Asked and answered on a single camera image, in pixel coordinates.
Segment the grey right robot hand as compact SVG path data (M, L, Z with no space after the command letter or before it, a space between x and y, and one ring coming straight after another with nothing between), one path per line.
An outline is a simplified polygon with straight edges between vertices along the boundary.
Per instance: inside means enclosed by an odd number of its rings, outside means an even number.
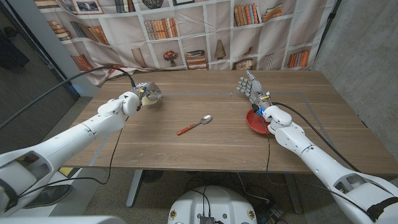
M270 93L262 89L260 81L251 73L246 70L247 78L241 77L238 81L236 89L246 95L249 101L261 109L266 109L272 105L270 100Z

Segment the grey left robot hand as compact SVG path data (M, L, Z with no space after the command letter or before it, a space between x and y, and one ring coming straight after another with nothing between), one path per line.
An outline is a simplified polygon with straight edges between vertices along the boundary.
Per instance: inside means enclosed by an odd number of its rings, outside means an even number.
M149 101L160 101L161 100L161 90L154 82L141 82L137 83L135 87L132 88L132 92L135 93L141 101L146 98Z

